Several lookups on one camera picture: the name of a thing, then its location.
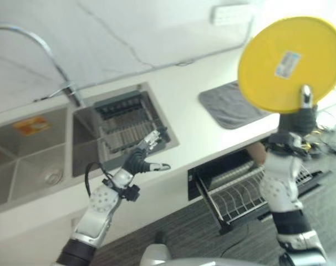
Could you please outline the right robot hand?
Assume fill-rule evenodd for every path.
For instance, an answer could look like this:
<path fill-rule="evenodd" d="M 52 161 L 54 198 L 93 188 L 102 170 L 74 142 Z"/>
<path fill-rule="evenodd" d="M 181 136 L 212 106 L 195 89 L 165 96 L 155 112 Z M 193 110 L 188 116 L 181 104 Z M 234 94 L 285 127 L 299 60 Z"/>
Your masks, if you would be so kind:
<path fill-rule="evenodd" d="M 278 131 L 304 137 L 316 128 L 318 105 L 313 103 L 313 92 L 309 85 L 301 87 L 300 104 L 296 112 L 280 114 Z"/>

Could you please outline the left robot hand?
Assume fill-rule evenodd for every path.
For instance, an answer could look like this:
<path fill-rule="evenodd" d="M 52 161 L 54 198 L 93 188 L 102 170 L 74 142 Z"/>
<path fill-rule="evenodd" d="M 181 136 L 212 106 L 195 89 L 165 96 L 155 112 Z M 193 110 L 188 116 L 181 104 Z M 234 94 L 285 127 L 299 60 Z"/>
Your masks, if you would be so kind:
<path fill-rule="evenodd" d="M 170 170 L 171 166 L 167 163 L 149 163 L 145 161 L 149 151 L 153 150 L 166 132 L 167 127 L 159 127 L 146 135 L 137 147 L 129 153 L 122 168 L 133 176 L 138 173 Z"/>

